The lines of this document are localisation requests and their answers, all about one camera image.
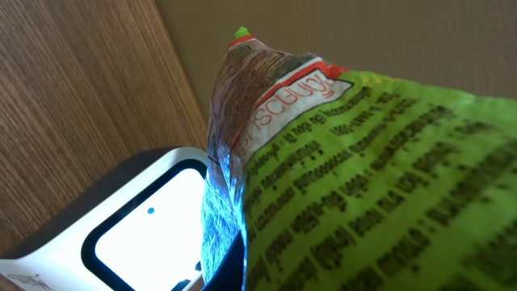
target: white device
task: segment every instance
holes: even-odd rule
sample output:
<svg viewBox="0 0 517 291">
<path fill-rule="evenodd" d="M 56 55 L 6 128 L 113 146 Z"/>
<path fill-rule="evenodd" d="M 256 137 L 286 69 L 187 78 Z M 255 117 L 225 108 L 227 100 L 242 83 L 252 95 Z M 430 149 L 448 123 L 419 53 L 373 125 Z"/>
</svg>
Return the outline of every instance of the white device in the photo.
<svg viewBox="0 0 517 291">
<path fill-rule="evenodd" d="M 207 155 L 160 149 L 120 164 L 0 257 L 27 291 L 181 290 L 200 275 Z"/>
</svg>

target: illuminated screen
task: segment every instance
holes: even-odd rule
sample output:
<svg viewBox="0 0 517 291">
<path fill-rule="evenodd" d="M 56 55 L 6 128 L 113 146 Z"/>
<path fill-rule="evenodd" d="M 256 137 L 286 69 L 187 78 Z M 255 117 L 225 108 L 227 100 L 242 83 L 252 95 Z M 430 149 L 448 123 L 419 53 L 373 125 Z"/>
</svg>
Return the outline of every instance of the illuminated screen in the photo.
<svg viewBox="0 0 517 291">
<path fill-rule="evenodd" d="M 204 179 L 180 171 L 106 231 L 95 254 L 135 290 L 171 291 L 196 275 L 201 253 Z"/>
</svg>

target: snack package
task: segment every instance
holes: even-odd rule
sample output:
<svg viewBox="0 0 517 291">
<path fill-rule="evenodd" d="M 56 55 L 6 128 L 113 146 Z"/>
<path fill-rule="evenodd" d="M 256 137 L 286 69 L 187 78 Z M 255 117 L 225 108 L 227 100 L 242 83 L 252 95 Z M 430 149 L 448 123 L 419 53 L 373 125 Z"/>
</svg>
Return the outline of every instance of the snack package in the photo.
<svg viewBox="0 0 517 291">
<path fill-rule="evenodd" d="M 205 280 L 240 230 L 249 291 L 517 289 L 516 102 L 242 27 L 210 113 Z"/>
</svg>

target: black bezel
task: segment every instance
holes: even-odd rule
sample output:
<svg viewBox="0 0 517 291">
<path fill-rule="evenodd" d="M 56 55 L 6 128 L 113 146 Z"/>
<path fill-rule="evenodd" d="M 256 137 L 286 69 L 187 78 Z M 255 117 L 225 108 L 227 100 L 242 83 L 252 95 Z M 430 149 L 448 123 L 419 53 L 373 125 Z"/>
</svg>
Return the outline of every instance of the black bezel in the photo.
<svg viewBox="0 0 517 291">
<path fill-rule="evenodd" d="M 154 180 L 142 192 L 138 193 L 128 201 L 128 203 L 95 227 L 84 240 L 81 248 L 82 262 L 90 272 L 94 273 L 113 290 L 133 290 L 133 288 L 131 288 L 131 286 L 118 277 L 108 266 L 97 258 L 97 255 L 95 254 L 95 245 L 103 234 L 121 221 L 122 218 L 131 213 L 138 205 L 151 197 L 158 189 L 173 179 L 180 171 L 185 169 L 194 169 L 198 171 L 203 179 L 206 176 L 207 167 L 199 160 L 186 159 L 176 163 L 158 179 Z"/>
</svg>

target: brown background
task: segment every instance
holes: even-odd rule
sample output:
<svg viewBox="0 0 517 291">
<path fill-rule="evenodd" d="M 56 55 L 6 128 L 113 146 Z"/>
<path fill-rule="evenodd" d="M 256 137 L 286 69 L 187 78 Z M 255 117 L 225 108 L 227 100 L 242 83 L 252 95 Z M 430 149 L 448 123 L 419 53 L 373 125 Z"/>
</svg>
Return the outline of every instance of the brown background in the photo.
<svg viewBox="0 0 517 291">
<path fill-rule="evenodd" d="M 0 56 L 0 254 L 129 156 L 206 146 L 152 0 L 1 1 Z"/>
<path fill-rule="evenodd" d="M 264 44 L 353 70 L 517 97 L 517 1 L 157 0 L 204 114 L 245 26 Z"/>
</svg>

